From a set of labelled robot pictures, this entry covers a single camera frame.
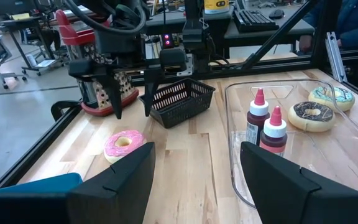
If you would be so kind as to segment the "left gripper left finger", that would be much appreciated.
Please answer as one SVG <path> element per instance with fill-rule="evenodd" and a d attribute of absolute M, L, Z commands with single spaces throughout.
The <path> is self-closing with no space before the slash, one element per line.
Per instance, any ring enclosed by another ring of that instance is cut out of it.
<path fill-rule="evenodd" d="M 148 142 L 68 193 L 70 223 L 142 224 L 154 170 Z"/>

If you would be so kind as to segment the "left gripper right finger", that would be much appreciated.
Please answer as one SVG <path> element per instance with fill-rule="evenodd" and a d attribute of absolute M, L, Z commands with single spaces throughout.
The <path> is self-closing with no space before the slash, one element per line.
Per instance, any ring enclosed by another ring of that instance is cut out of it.
<path fill-rule="evenodd" d="M 250 142 L 241 143 L 241 166 L 263 223 L 303 223 L 310 194 L 321 187 L 302 167 Z"/>

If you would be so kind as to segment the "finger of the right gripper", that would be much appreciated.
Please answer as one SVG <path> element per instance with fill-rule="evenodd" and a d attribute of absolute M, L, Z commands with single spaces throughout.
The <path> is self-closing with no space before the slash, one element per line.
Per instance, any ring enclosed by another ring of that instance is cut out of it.
<path fill-rule="evenodd" d="M 146 117 L 150 115 L 154 94 L 157 91 L 159 81 L 163 78 L 163 75 L 164 72 L 161 67 L 149 67 L 144 71 L 144 109 Z"/>
<path fill-rule="evenodd" d="M 117 119 L 122 118 L 122 101 L 119 82 L 110 75 L 101 75 L 99 82 L 107 93 Z"/>

